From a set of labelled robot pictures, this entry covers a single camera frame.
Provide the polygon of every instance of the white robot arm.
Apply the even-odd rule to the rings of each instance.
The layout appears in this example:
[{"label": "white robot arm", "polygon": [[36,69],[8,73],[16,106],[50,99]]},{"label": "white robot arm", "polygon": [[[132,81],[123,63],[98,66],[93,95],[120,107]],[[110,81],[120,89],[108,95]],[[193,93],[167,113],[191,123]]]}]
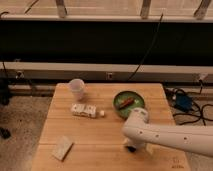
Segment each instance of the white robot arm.
[{"label": "white robot arm", "polygon": [[140,148],[144,143],[159,144],[213,157],[213,126],[166,126],[148,124],[148,112],[134,108],[123,126],[127,146]]}]

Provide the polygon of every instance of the wire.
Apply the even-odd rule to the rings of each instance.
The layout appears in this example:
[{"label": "wire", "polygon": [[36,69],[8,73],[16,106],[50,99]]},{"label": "wire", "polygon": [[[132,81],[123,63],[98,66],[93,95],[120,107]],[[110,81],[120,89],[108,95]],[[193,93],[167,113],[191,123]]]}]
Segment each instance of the wire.
[{"label": "wire", "polygon": [[24,13],[27,14],[27,13],[32,9],[32,7],[33,7],[38,1],[39,1],[39,0],[33,1],[33,2],[27,7],[27,9],[24,11]]},{"label": "wire", "polygon": [[3,11],[3,12],[1,12],[1,13],[0,13],[0,19],[2,19],[2,16],[3,16],[3,15],[9,14],[9,13],[10,13],[10,12],[8,12],[8,11]]},{"label": "wire", "polygon": [[199,109],[200,109],[199,111],[195,111],[195,112],[193,112],[192,114],[191,114],[191,113],[175,113],[175,114],[173,114],[173,116],[174,116],[174,117],[176,117],[176,116],[192,116],[192,117],[196,117],[196,118],[197,118],[197,119],[194,120],[194,121],[182,122],[182,123],[180,123],[179,125],[185,125],[185,124],[190,124],[190,123],[196,123],[196,122],[202,120],[203,125],[206,126],[206,121],[213,122],[213,119],[209,119],[209,118],[206,118],[206,117],[204,116],[204,109],[205,109],[206,107],[213,107],[213,104],[205,104],[205,105],[203,105],[201,108],[199,107]]},{"label": "wire", "polygon": [[161,14],[161,16],[160,16],[160,20],[159,20],[159,22],[158,22],[158,25],[157,25],[157,28],[156,28],[156,32],[155,32],[155,34],[154,34],[154,36],[153,36],[153,38],[152,38],[152,41],[151,41],[151,44],[150,44],[149,48],[147,49],[145,55],[144,55],[143,58],[141,59],[141,61],[140,61],[139,65],[138,65],[138,67],[135,69],[135,71],[129,76],[129,78],[128,78],[126,81],[130,81],[130,80],[135,76],[135,74],[137,73],[138,69],[141,67],[141,65],[143,65],[144,61],[145,61],[146,58],[149,56],[149,54],[150,54],[150,52],[151,52],[151,50],[152,50],[152,48],[153,48],[153,46],[154,46],[154,44],[155,44],[155,42],[156,42],[156,39],[157,39],[157,37],[158,37],[158,32],[159,32],[159,28],[160,28],[162,19],[163,19],[163,14]]},{"label": "wire", "polygon": [[[185,96],[188,96],[188,93],[189,93],[189,92],[185,92],[183,89],[180,89],[180,88],[174,88],[172,91],[165,88],[165,92],[170,93],[172,95],[183,94]],[[193,121],[182,122],[182,123],[180,123],[180,125],[196,123],[201,120],[203,122],[203,125],[206,126],[206,121],[213,122],[213,119],[209,119],[204,116],[204,110],[206,107],[213,107],[213,104],[205,104],[202,107],[200,107],[198,105],[198,103],[196,103],[194,100],[192,100],[191,110],[189,110],[186,113],[175,113],[175,114],[173,114],[173,116],[176,117],[176,116],[182,115],[182,116],[191,116],[191,117],[197,118],[196,120],[193,120]]]},{"label": "wire", "polygon": [[199,92],[199,94],[201,94],[202,90],[203,90],[203,81],[199,80],[199,83],[200,83],[200,92]]}]

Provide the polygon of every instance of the black panel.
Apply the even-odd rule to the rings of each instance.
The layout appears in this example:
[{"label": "black panel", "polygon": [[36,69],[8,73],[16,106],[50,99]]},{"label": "black panel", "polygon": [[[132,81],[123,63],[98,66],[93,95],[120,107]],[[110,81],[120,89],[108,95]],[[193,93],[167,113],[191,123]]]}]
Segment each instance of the black panel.
[{"label": "black panel", "polygon": [[[158,23],[0,21],[6,61],[137,64]],[[213,24],[161,23],[145,64],[212,66]]]}]

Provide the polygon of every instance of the wooden table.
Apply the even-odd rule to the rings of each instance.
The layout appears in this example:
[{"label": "wooden table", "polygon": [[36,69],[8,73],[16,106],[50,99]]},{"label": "wooden table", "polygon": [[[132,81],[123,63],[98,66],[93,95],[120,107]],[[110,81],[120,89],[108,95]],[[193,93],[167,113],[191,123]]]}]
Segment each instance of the wooden table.
[{"label": "wooden table", "polygon": [[[153,154],[144,149],[135,153],[123,146],[121,128],[124,120],[113,108],[113,98],[123,90],[143,96],[150,123],[174,124],[161,84],[86,84],[82,103],[96,105],[106,117],[90,119],[73,116],[75,101],[67,84],[58,84],[44,124],[33,161],[33,171],[186,171],[190,170],[185,153],[158,145],[150,145]],[[52,155],[61,136],[74,140],[63,162]]]}]

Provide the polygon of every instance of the paper cup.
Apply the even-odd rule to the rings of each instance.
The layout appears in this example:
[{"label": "paper cup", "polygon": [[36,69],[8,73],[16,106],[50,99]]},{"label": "paper cup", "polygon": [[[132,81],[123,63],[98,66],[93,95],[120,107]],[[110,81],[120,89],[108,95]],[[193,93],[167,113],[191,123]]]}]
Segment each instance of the paper cup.
[{"label": "paper cup", "polygon": [[73,79],[69,82],[69,88],[75,100],[81,100],[84,96],[84,81],[81,79]]}]

